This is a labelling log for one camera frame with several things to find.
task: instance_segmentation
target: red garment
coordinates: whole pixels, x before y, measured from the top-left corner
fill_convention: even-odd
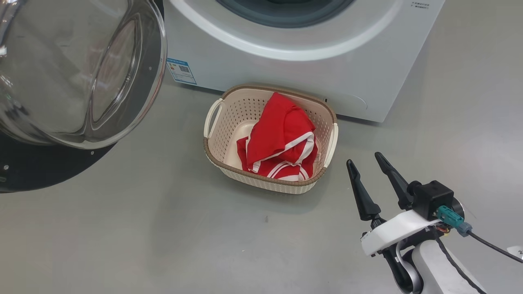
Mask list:
[[[249,135],[236,144],[243,170],[284,180],[313,175],[316,129],[305,111],[274,93]]]

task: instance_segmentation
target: basket handle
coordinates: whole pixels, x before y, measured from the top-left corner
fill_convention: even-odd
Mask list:
[[[327,168],[331,163],[332,156],[334,155],[334,150],[336,150],[336,144],[338,143],[338,124],[334,123],[334,127],[331,130],[331,139],[328,143],[327,156],[325,157],[324,168]]]
[[[209,131],[209,123],[211,122],[213,113],[216,111],[216,109],[218,107],[220,107],[220,108],[218,109],[218,113],[216,114],[216,116],[214,118],[214,122],[212,123],[211,131]],[[214,127],[216,126],[216,122],[218,121],[220,113],[222,112],[222,108],[223,108],[223,99],[220,98],[220,99],[216,100],[212,104],[211,109],[209,109],[209,112],[207,113],[207,117],[205,118],[205,125],[203,126],[203,136],[205,138],[207,138],[207,139],[211,138],[212,132],[214,131]]]

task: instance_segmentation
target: floor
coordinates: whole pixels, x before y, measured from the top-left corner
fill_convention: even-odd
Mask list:
[[[202,147],[218,98],[165,79],[144,121],[102,160],[43,190],[0,197],[5,293],[400,293],[366,257],[345,161],[384,218],[400,212],[374,160],[456,193],[474,232],[523,245],[523,5],[447,1],[386,121],[339,122],[337,151],[308,193],[235,182]],[[443,239],[492,293],[523,267],[455,232]]]

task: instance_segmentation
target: brown basket rim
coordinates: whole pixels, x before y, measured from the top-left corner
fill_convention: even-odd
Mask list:
[[[281,93],[281,94],[289,94],[289,95],[293,95],[293,96],[298,96],[300,98],[304,98],[304,99],[307,99],[307,100],[314,101],[314,102],[322,105],[323,107],[327,108],[328,112],[331,114],[333,123],[337,123],[336,115],[334,114],[334,111],[332,110],[332,108],[328,104],[326,104],[325,102],[323,102],[322,100],[319,100],[318,98],[316,98],[314,96],[311,96],[311,95],[308,95],[308,94],[304,94],[304,93],[301,93],[301,92],[297,92],[297,91],[294,91],[294,90],[290,90],[290,89],[285,89],[285,88],[280,88],[280,87],[275,87],[275,86],[269,86],[269,85],[248,83],[248,84],[242,84],[242,85],[234,86],[234,87],[228,89],[227,91],[225,91],[225,93],[223,93],[221,98],[223,100],[225,100],[231,93],[233,93],[233,92],[235,92],[237,90],[240,90],[240,89],[267,90],[267,91],[278,92],[278,93]],[[250,177],[250,178],[253,178],[253,179],[257,179],[257,180],[262,180],[264,182],[269,182],[269,183],[272,183],[272,184],[286,185],[286,186],[293,186],[293,187],[307,186],[307,185],[310,185],[310,184],[316,182],[317,180],[319,180],[325,174],[325,172],[327,171],[327,169],[325,167],[322,167],[322,169],[314,177],[312,177],[312,178],[310,178],[308,180],[300,181],[300,182],[291,182],[291,181],[288,181],[288,180],[273,179],[273,178],[268,178],[268,177],[260,176],[260,175],[257,175],[257,174],[249,173],[249,172],[246,172],[246,171],[244,171],[242,169],[238,169],[238,168],[235,168],[235,167],[232,167],[232,166],[229,166],[229,165],[226,165],[226,164],[220,162],[214,156],[212,156],[211,150],[209,149],[209,139],[207,139],[205,137],[203,137],[203,148],[205,149],[205,153],[206,153],[207,157],[209,158],[209,160],[213,164],[215,164],[216,166],[219,166],[220,168],[224,168],[224,169],[226,169],[228,171],[231,171],[231,172],[234,172],[234,173],[237,173],[237,174],[241,174],[241,175],[246,176],[246,177]]]

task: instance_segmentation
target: beige plastic basket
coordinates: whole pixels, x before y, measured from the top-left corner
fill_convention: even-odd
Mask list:
[[[274,92],[287,96],[305,110],[316,126],[314,135],[319,161],[314,175],[305,181],[290,182],[252,174],[241,169],[236,155],[237,139],[246,137],[262,115]],[[212,125],[211,119],[216,112]],[[336,115],[323,101],[295,91],[256,84],[239,85],[225,92],[209,109],[203,128],[203,146],[207,158],[228,177],[258,188],[288,194],[309,191],[325,173],[338,140]]]

